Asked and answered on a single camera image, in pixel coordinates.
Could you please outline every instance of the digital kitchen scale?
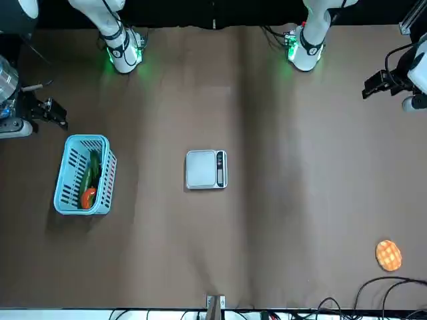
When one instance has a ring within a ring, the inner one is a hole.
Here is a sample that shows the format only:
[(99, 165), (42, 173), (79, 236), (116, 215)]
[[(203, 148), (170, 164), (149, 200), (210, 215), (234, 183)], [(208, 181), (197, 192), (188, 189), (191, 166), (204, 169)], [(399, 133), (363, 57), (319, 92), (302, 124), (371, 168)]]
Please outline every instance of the digital kitchen scale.
[(224, 150), (194, 150), (185, 157), (188, 189), (224, 189), (228, 183), (227, 153)]

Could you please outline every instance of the black cable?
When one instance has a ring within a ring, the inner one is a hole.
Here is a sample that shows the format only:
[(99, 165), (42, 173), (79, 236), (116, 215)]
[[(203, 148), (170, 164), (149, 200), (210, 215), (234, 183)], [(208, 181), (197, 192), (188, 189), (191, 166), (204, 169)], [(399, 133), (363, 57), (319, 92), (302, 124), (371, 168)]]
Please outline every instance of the black cable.
[(332, 27), (333, 25), (335, 25), (336, 19), (338, 19), (338, 17), (341, 15), (342, 9), (346, 6), (347, 0), (343, 0), (340, 10), (334, 15), (334, 17), (331, 20), (331, 24), (330, 27)]
[(270, 311), (270, 310), (267, 310), (267, 312), (270, 316), (273, 316), (273, 318), (276, 318), (276, 320), (281, 320), (279, 315), (276, 312)]
[(125, 313), (128, 313), (129, 311), (132, 311), (131, 309), (125, 310), (122, 313), (120, 313), (117, 318), (115, 318), (114, 320), (118, 320), (122, 315), (124, 315)]
[(240, 317), (242, 317), (245, 320), (248, 320), (248, 318), (246, 318), (243, 314), (241, 314), (239, 311), (236, 310), (232, 310), (234, 313), (237, 313)]
[[(134, 31), (131, 27), (129, 27), (129, 25), (126, 25), (126, 23), (124, 22), (124, 20), (123, 20), (123, 19), (119, 19), (119, 18), (117, 18), (117, 15), (115, 15), (115, 14), (114, 14), (114, 12), (111, 10), (111, 8), (109, 7), (109, 5), (108, 5), (108, 3), (107, 3), (107, 1), (106, 1), (106, 0), (102, 0), (102, 2), (104, 3), (104, 5), (105, 5), (105, 7), (107, 8), (108, 12), (109, 12), (109, 13), (113, 16), (113, 18), (115, 19), (115, 22), (117, 23), (117, 26), (119, 27), (119, 30), (121, 29), (121, 27), (120, 27), (120, 23), (124, 26), (124, 28), (125, 28), (125, 32), (126, 32), (126, 33), (127, 33), (126, 28), (128, 28), (128, 29), (132, 32), (133, 40), (135, 41), (135, 45), (137, 45), (137, 46), (138, 46), (138, 42), (136, 41), (135, 31)], [(126, 62), (126, 64), (127, 64), (128, 66), (133, 67), (134, 65), (136, 65), (136, 63), (137, 63), (137, 59), (135, 60), (135, 62), (134, 62), (133, 64), (130, 64), (129, 62), (127, 62), (126, 54), (125, 54), (125, 47), (124, 47), (124, 44), (122, 44), (122, 45), (123, 45), (123, 58), (125, 59), (125, 62)]]
[[(103, 41), (103, 46), (102, 46), (102, 47), (99, 45), (99, 40), (102, 40), (102, 41)], [(96, 39), (96, 47), (97, 47), (97, 48), (98, 48), (98, 50), (100, 50), (100, 51), (104, 51), (104, 50), (105, 50), (105, 48), (107, 47), (107, 44), (106, 44), (106, 43), (105, 43), (105, 41), (102, 39), (101, 32), (99, 32), (99, 33), (98, 33), (98, 38)]]
[[(28, 39), (26, 39), (22, 35), (20, 35), (19, 37), (36, 55), (38, 55), (40, 57), (40, 59), (42, 59), (48, 66), (50, 66), (50, 68), (52, 68), (52, 62), (47, 60), (40, 52), (38, 52), (38, 50), (36, 50), (36, 48), (34, 48), (34, 46), (32, 46), (32, 44), (28, 41)], [(41, 87), (47, 87), (48, 85), (51, 85), (52, 82), (53, 82), (53, 79), (50, 79), (50, 80), (42, 83)]]
[(399, 283), (395, 283), (393, 286), (391, 286), (386, 295), (389, 294), (389, 292), (391, 290), (393, 290), (393, 288), (397, 287), (400, 284), (403, 283), (417, 283), (419, 285), (425, 285), (427, 286), (427, 281), (426, 280), (420, 280), (420, 279), (411, 279), (411, 278), (406, 278), (406, 277), (395, 277), (395, 276), (385, 276), (385, 277), (378, 277), (378, 278), (373, 278), (367, 282), (365, 282), (360, 288), (359, 291), (356, 294), (356, 298), (354, 300), (354, 305), (353, 305), (353, 312), (352, 312), (352, 320), (356, 320), (356, 310), (357, 310), (357, 306), (358, 306), (358, 301), (359, 301), (359, 296), (362, 293), (362, 290), (369, 284), (373, 283), (373, 282), (377, 282), (377, 281), (381, 281), (381, 280), (400, 280)]
[(278, 32), (275, 32), (269, 25), (264, 25), (264, 26), (262, 26), (261, 28), (264, 28), (265, 30), (267, 30), (269, 33), (271, 33), (272, 35), (275, 35), (275, 36), (277, 36), (277, 37), (281, 37), (281, 38), (284, 38), (285, 37), (285, 35), (283, 34), (283, 33), (278, 33)]
[(271, 49), (273, 49), (273, 50), (279, 50), (279, 51), (283, 50), (283, 46), (281, 46), (281, 45), (276, 45), (275, 43), (273, 43), (273, 42), (272, 42), (272, 40), (271, 40), (271, 39), (270, 39), (270, 37), (268, 36), (267, 31), (266, 31), (263, 27), (261, 27), (261, 30), (262, 30), (262, 33), (264, 34), (264, 37), (266, 37), (266, 39), (267, 39), (268, 46), (269, 46)]
[[(322, 308), (322, 305), (324, 305), (328, 301), (333, 301), (337, 305), (338, 311), (333, 310), (333, 309)], [(310, 318), (312, 315), (316, 315), (316, 320), (317, 320), (318, 314), (321, 311), (328, 311), (328, 312), (331, 312), (331, 313), (339, 314), (340, 315), (340, 320), (343, 319), (343, 318), (350, 319), (348, 316), (343, 316), (342, 315), (342, 310), (341, 310), (340, 304), (333, 297), (327, 297), (327, 298), (323, 299), (322, 302), (319, 304), (317, 310), (315, 310), (312, 313), (309, 313), (308, 315), (305, 315), (305, 316), (301, 317), (300, 315), (298, 315), (296, 313), (296, 314), (293, 314), (292, 317), (295, 317), (296, 320), (306, 320), (306, 319)]]
[(410, 313), (409, 315), (407, 315), (407, 316), (405, 317), (405, 319), (406, 319), (406, 320), (411, 320), (411, 317), (413, 317), (413, 316), (415, 316), (417, 313), (421, 313), (421, 312), (427, 313), (427, 309), (418, 309), (418, 310), (415, 310), (414, 312), (412, 312), (412, 313)]
[(184, 315), (185, 315), (185, 314), (187, 314), (187, 313), (188, 313), (188, 311), (185, 311), (185, 312), (182, 314), (181, 319), (179, 319), (179, 320), (184, 319)]
[(382, 300), (382, 320), (384, 320), (384, 314), (385, 314), (387, 296), (389, 295), (389, 293), (391, 292), (391, 290), (393, 290), (395, 287), (397, 287), (399, 285), (404, 285), (405, 283), (416, 283), (416, 284), (419, 284), (419, 285), (427, 286), (427, 283), (425, 283), (425, 281), (419, 281), (419, 280), (416, 280), (416, 279), (408, 279), (408, 280), (397, 282), (397, 283), (393, 284), (390, 288), (388, 288), (388, 290), (387, 290), (387, 292), (384, 295), (384, 298)]
[[(263, 26), (260, 28), (261, 28), (264, 36), (266, 37), (268, 45), (270, 46), (270, 48), (277, 49), (279, 51), (283, 51), (283, 49), (285, 48), (285, 43), (284, 43), (284, 41), (282, 42), (280, 39), (283, 39), (282, 37), (284, 37), (284, 35), (280, 35), (279, 33), (277, 33), (279, 36), (275, 35), (274, 32), (269, 27)], [(276, 43), (274, 43), (270, 39), (270, 35), (273, 37), (273, 39)]]
[(405, 49), (410, 48), (410, 47), (413, 47), (413, 46), (415, 46), (415, 45), (417, 45), (417, 44), (418, 44), (418, 42), (410, 43), (410, 44), (408, 44), (408, 45), (403, 45), (403, 46), (401, 46), (401, 47), (399, 47), (399, 48), (396, 48), (396, 49), (394, 49), (394, 50), (391, 50), (391, 51), (387, 54), (387, 56), (386, 56), (385, 66), (386, 66), (386, 72), (387, 72), (387, 75), (389, 76), (389, 78), (392, 80), (392, 82), (393, 82), (395, 85), (397, 85), (398, 87), (401, 87), (401, 88), (403, 88), (403, 89), (407, 89), (407, 88), (406, 88), (402, 83), (397, 83), (397, 82), (396, 82), (396, 80), (394, 79), (394, 76), (391, 74), (390, 69), (388, 68), (388, 59), (390, 58), (390, 56), (391, 56), (393, 53), (396, 53), (396, 52), (401, 51), (401, 50), (405, 50)]
[(142, 50), (144, 50), (147, 47), (148, 44), (148, 36), (149, 36), (149, 32), (150, 32), (150, 28), (147, 28), (147, 32), (145, 33), (145, 38), (144, 38), (144, 46), (141, 48)]

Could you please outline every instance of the wire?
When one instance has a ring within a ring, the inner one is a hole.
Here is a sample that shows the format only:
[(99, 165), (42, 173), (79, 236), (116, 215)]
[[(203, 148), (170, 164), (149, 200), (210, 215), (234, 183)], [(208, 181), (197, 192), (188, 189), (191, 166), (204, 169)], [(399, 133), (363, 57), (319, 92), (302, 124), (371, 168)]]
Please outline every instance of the wire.
[[(333, 310), (333, 309), (322, 308), (322, 305), (324, 305), (328, 301), (333, 301), (337, 305), (338, 311)], [(315, 310), (312, 313), (309, 313), (308, 315), (301, 317), (300, 315), (298, 315), (296, 313), (296, 314), (292, 314), (292, 317), (295, 317), (297, 320), (306, 320), (306, 319), (310, 318), (311, 316), (316, 315), (316, 320), (317, 320), (319, 312), (321, 312), (321, 311), (329, 311), (331, 313), (339, 314), (340, 319), (345, 318), (347, 320), (350, 320), (349, 316), (343, 316), (342, 315), (342, 310), (341, 310), (340, 304), (333, 297), (327, 297), (327, 298), (323, 299), (322, 302), (318, 305), (317, 310)]]
[(273, 50), (283, 50), (283, 47), (281, 47), (281, 46), (279, 46), (279, 45), (276, 45), (275, 43), (273, 43), (272, 42), (272, 40), (270, 39), (270, 37), (268, 36), (268, 34), (267, 34), (267, 31), (264, 29), (264, 28), (262, 28), (261, 27), (261, 30), (262, 30), (262, 33), (264, 34), (264, 36), (266, 37), (266, 39), (267, 39), (267, 42), (268, 42), (268, 46), (271, 48), (271, 49), (273, 49)]
[(278, 32), (275, 32), (269, 25), (264, 25), (264, 26), (262, 26), (261, 28), (264, 28), (265, 30), (267, 30), (269, 33), (271, 33), (272, 35), (275, 35), (275, 36), (277, 36), (277, 37), (281, 37), (281, 38), (284, 38), (285, 37), (285, 35), (283, 34), (283, 33), (278, 33)]
[(276, 320), (281, 320), (279, 315), (276, 312), (274, 312), (274, 311), (267, 311), (267, 312), (270, 315), (270, 317), (273, 317)]
[(335, 24), (336, 19), (341, 15), (342, 9), (346, 6), (346, 3), (347, 3), (347, 0), (343, 0), (343, 1), (342, 1), (342, 4), (341, 4), (341, 7), (340, 7), (340, 10), (339, 10), (335, 15), (334, 15), (334, 17), (333, 17), (333, 18), (332, 18), (332, 20), (331, 20), (330, 27), (331, 27), (331, 26), (333, 26), (333, 25)]
[(241, 314), (239, 311), (236, 310), (232, 310), (234, 313), (237, 313), (240, 317), (242, 317), (245, 320), (248, 320), (248, 318), (246, 318), (243, 314)]
[(117, 318), (115, 318), (114, 320), (118, 320), (122, 315), (124, 315), (125, 313), (128, 313), (129, 311), (132, 311), (131, 309), (125, 310), (122, 313), (120, 313)]
[(407, 315), (405, 319), (407, 319), (407, 320), (411, 320), (411, 317), (413, 317), (413, 316), (415, 316), (417, 313), (421, 313), (421, 312), (427, 313), (427, 309), (418, 309), (418, 310), (415, 310), (414, 312), (412, 312), (412, 313), (410, 313), (409, 315)]
[(416, 283), (416, 284), (419, 284), (419, 285), (427, 286), (427, 283), (425, 283), (425, 281), (419, 281), (419, 280), (415, 280), (415, 279), (408, 279), (408, 280), (397, 282), (397, 283), (393, 284), (390, 288), (388, 288), (388, 290), (387, 290), (387, 292), (384, 295), (384, 298), (382, 300), (382, 320), (384, 320), (384, 314), (386, 312), (385, 308), (386, 308), (387, 296), (389, 295), (389, 293), (391, 292), (391, 290), (393, 290), (395, 287), (397, 287), (399, 285), (404, 285), (405, 283)]
[[(50, 68), (52, 68), (52, 62), (47, 60), (40, 52), (38, 52), (38, 50), (36, 50), (36, 48), (34, 48), (34, 46), (28, 41), (28, 39), (26, 39), (22, 35), (20, 35), (19, 37), (36, 55), (38, 55), (40, 57), (40, 59), (42, 59), (48, 66), (50, 66)], [(27, 91), (32, 91), (32, 90), (40, 89), (43, 87), (47, 87), (48, 85), (51, 85), (52, 82), (53, 82), (53, 79), (50, 79), (50, 80), (46, 81), (45, 83), (40, 83), (39, 85), (27, 87)]]
[(181, 319), (179, 319), (179, 320), (184, 319), (184, 315), (185, 315), (185, 314), (187, 314), (187, 313), (188, 313), (188, 311), (185, 311), (185, 312), (182, 314)]
[(373, 278), (373, 279), (371, 279), (371, 280), (369, 280), (369, 281), (365, 282), (365, 283), (364, 283), (364, 284), (359, 288), (359, 291), (358, 291), (358, 293), (357, 293), (357, 295), (356, 295), (356, 299), (354, 300), (354, 305), (353, 305), (353, 315), (354, 315), (354, 313), (356, 312), (356, 309), (357, 309), (357, 306), (358, 306), (359, 296), (360, 296), (360, 294), (361, 294), (362, 290), (363, 290), (367, 285), (369, 285), (369, 284), (371, 284), (371, 283), (373, 283), (373, 282), (377, 282), (377, 281), (380, 281), (380, 280), (387, 280), (387, 279), (389, 279), (389, 280), (403, 280), (403, 281), (412, 280), (412, 281), (417, 281), (417, 282), (418, 282), (418, 283), (420, 283), (420, 284), (425, 284), (425, 285), (427, 285), (427, 281), (425, 281), (425, 280), (416, 280), (416, 279), (405, 278), (405, 277), (393, 277), (393, 276), (386, 276), (386, 277)]
[(150, 32), (151, 32), (151, 29), (147, 28), (147, 32), (145, 33), (144, 46), (142, 47), (142, 50), (144, 50), (147, 47), (148, 37), (149, 37)]
[[(262, 30), (262, 33), (264, 34), (264, 36), (267, 39), (269, 47), (272, 48), (273, 50), (283, 51), (283, 49), (285, 47), (285, 43), (281, 42), (280, 39), (283, 39), (284, 35), (282, 35), (280, 33), (276, 33), (270, 27), (267, 27), (267, 26), (262, 26), (260, 28)], [(270, 39), (269, 34), (272, 35), (272, 37), (276, 43), (274, 43)]]
[[(103, 41), (103, 46), (102, 46), (102, 47), (99, 45), (99, 40), (102, 40), (102, 41)], [(102, 39), (101, 32), (99, 32), (99, 33), (98, 33), (98, 38), (96, 39), (96, 47), (97, 47), (97, 48), (98, 48), (98, 50), (100, 50), (100, 51), (104, 51), (104, 50), (105, 50), (105, 48), (107, 47), (107, 44), (106, 44), (106, 43), (105, 43), (105, 41)]]
[(406, 89), (406, 87), (403, 85), (403, 81), (400, 79), (400, 81), (401, 81), (402, 83), (397, 83), (397, 82), (396, 82), (396, 80), (394, 79), (394, 76), (393, 76), (393, 75), (392, 75), (392, 73), (390, 72), (390, 69), (388, 68), (388, 60), (389, 60), (390, 56), (391, 56), (393, 53), (396, 53), (396, 52), (401, 51), (401, 50), (405, 50), (405, 49), (410, 48), (410, 47), (413, 47), (413, 46), (415, 46), (415, 45), (417, 45), (417, 44), (419, 44), (419, 42), (414, 42), (414, 43), (410, 43), (410, 44), (408, 44), (408, 45), (401, 46), (401, 47), (399, 47), (399, 48), (396, 48), (396, 49), (394, 49), (394, 50), (391, 50), (391, 51), (387, 54), (387, 56), (386, 56), (385, 67), (386, 67), (387, 75), (389, 76), (389, 78), (392, 80), (392, 82), (393, 82), (395, 85), (397, 85), (398, 87), (401, 87), (401, 88), (403, 88), (403, 89)]

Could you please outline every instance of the metal cylinder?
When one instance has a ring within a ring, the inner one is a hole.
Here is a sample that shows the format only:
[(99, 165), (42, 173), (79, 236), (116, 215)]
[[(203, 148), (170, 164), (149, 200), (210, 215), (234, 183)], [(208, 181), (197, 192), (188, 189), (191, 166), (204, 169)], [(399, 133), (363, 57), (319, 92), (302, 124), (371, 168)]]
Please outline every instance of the metal cylinder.
[(0, 55), (0, 103), (8, 99), (18, 86), (18, 71)]

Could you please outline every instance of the cookie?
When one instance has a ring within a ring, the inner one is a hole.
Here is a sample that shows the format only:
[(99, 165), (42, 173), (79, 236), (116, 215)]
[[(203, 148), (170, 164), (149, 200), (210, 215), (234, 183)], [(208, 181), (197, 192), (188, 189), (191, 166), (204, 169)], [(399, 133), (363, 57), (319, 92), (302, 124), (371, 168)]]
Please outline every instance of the cookie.
[(402, 265), (402, 254), (398, 246), (390, 240), (381, 241), (376, 246), (376, 259), (386, 271), (396, 271)]

